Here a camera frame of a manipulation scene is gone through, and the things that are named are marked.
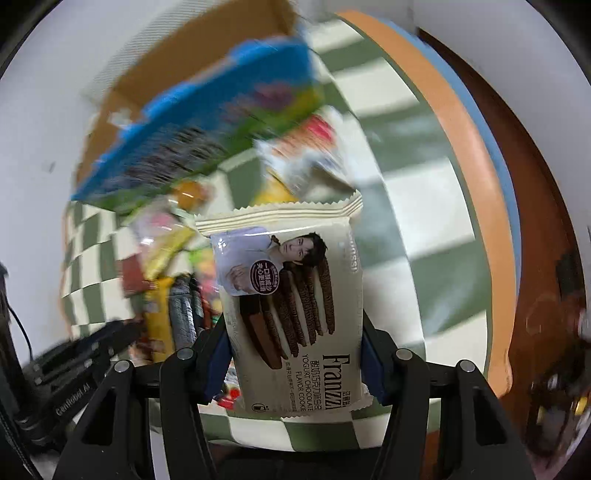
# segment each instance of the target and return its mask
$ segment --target red and white snack package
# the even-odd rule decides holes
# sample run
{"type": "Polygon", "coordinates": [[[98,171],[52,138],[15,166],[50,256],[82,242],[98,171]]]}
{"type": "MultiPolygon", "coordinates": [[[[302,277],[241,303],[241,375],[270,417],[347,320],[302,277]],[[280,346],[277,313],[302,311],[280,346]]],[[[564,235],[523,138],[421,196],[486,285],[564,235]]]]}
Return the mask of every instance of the red and white snack package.
{"type": "Polygon", "coordinates": [[[302,198],[314,168],[349,185],[343,162],[342,125],[341,114],[326,105],[282,137],[255,140],[254,146],[267,172],[302,198]]]}
{"type": "Polygon", "coordinates": [[[350,227],[361,196],[197,218],[211,239],[241,396],[250,414],[368,404],[361,383],[362,270],[350,227]]]}

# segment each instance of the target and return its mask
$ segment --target beige snack wrapper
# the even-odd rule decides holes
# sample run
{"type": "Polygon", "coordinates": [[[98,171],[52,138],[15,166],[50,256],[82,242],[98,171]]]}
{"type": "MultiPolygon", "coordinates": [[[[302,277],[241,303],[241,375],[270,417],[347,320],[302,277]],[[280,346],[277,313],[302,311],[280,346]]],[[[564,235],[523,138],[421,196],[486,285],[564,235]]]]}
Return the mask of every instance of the beige snack wrapper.
{"type": "Polygon", "coordinates": [[[224,318],[250,414],[366,405],[362,270],[349,221],[356,192],[329,205],[284,203],[197,218],[216,259],[224,318]]]}

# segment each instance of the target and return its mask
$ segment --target cardboard box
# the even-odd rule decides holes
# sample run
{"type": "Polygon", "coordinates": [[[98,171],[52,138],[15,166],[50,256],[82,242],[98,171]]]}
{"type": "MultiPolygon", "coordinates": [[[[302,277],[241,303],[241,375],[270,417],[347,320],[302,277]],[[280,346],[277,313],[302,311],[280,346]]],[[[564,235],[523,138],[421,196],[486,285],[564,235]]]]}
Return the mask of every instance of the cardboard box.
{"type": "Polygon", "coordinates": [[[106,95],[86,141],[75,183],[113,145],[118,127],[113,121],[126,112],[141,119],[142,108],[156,95],[193,77],[245,40],[292,35],[296,15],[287,0],[232,0],[197,17],[164,38],[119,78],[106,95]]]}

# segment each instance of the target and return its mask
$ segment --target metal bolt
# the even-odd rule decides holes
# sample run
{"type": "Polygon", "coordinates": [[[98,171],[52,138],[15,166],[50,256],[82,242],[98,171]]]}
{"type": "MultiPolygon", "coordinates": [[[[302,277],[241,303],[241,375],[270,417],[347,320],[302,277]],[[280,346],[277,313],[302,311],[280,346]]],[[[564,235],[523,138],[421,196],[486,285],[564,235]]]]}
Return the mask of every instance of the metal bolt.
{"type": "Polygon", "coordinates": [[[462,370],[464,370],[464,372],[473,372],[476,369],[476,365],[474,365],[472,362],[470,362],[469,360],[462,360],[460,362],[460,368],[462,370]]]}
{"type": "Polygon", "coordinates": [[[125,372],[129,368],[129,362],[127,360],[119,360],[115,364],[115,371],[119,372],[120,374],[125,372]]]}
{"type": "Polygon", "coordinates": [[[193,356],[193,349],[192,348],[181,348],[177,352],[177,357],[181,360],[189,360],[193,356]]]}
{"type": "Polygon", "coordinates": [[[396,350],[396,356],[400,360],[410,360],[413,357],[413,353],[406,348],[399,348],[396,350]]]}

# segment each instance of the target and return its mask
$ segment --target blue edge strip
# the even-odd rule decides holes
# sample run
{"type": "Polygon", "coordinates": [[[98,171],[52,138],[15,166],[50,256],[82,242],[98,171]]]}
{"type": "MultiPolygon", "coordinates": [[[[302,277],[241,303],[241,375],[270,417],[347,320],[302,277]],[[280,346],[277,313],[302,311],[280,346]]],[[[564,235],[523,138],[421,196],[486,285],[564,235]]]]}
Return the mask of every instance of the blue edge strip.
{"type": "Polygon", "coordinates": [[[474,98],[470,95],[470,92],[457,76],[456,72],[449,66],[449,64],[439,56],[439,54],[421,41],[418,37],[411,35],[406,30],[397,26],[389,20],[379,19],[381,22],[391,27],[397,33],[406,38],[409,42],[415,45],[423,55],[430,61],[443,75],[445,80],[450,84],[456,95],[464,104],[464,107],[472,117],[472,121],[476,124],[480,136],[482,137],[488,154],[491,157],[493,165],[495,166],[496,175],[499,178],[501,184],[501,190],[505,199],[505,206],[509,216],[509,227],[511,228],[511,238],[513,241],[513,252],[515,255],[515,278],[517,280],[517,295],[519,295],[519,284],[521,281],[521,227],[519,223],[519,210],[517,208],[517,200],[515,198],[515,190],[513,189],[513,183],[507,164],[503,159],[503,155],[497,145],[495,137],[492,135],[491,129],[489,128],[486,120],[482,116],[482,113],[478,109],[474,98]]]}

